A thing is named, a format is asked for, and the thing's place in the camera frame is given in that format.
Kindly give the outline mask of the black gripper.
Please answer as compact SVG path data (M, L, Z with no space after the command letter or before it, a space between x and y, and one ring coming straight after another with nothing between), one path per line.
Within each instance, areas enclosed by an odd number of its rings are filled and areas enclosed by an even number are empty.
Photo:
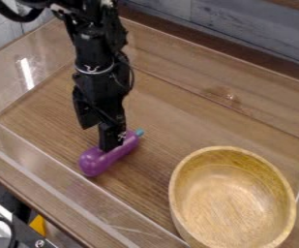
M99 148L110 152L126 139L123 99L134 86L134 72L128 64L106 68L84 65L72 75L72 104L83 130L99 123Z

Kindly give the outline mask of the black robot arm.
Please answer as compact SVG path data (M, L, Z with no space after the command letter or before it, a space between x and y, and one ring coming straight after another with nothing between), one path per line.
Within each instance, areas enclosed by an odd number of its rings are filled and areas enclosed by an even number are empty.
M99 128L99 148L108 152L126 139L123 99L134 88L135 76L123 52L127 30L118 0L16 0L30 8L18 14L0 0L0 15L27 23L44 10L64 22L75 49L72 103L82 128Z

